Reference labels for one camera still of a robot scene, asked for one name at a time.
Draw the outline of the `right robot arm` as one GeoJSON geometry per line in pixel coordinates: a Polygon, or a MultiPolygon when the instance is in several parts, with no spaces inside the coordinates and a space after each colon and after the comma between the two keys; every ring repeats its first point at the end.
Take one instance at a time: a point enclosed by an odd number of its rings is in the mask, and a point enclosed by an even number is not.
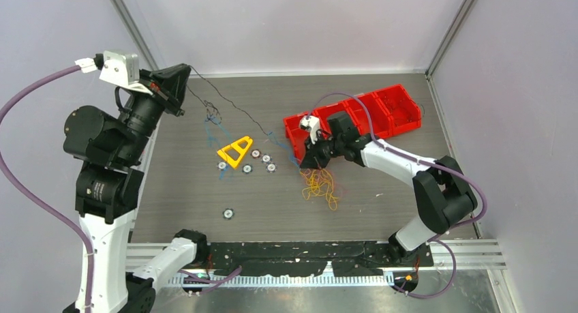
{"type": "Polygon", "coordinates": [[[417,215],[388,239],[390,259],[407,265],[416,250],[434,237],[449,231],[477,207],[470,184],[461,178],[455,159],[420,158],[388,144],[372,133],[360,134],[350,115],[340,111],[328,120],[324,132],[319,118],[305,115],[299,127],[306,138],[302,169],[325,168],[332,158],[343,157],[359,166],[384,172],[414,191],[417,215]]]}

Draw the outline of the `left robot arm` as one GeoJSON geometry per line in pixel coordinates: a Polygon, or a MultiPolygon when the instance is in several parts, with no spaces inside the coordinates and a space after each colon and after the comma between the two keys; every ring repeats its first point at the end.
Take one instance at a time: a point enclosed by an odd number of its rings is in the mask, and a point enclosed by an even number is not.
{"type": "Polygon", "coordinates": [[[63,149],[82,161],[75,209],[93,246],[82,264],[92,279],[84,280],[68,312],[81,311],[86,295],[93,312],[150,312],[157,292],[178,270],[186,265],[200,268],[208,262],[205,234],[183,229],[149,262],[133,272],[125,268],[144,179],[138,170],[141,155],[164,113],[183,114],[190,72],[184,63],[141,70],[127,87],[128,101],[118,105],[118,117],[94,106],[81,106],[67,118],[63,149]]]}

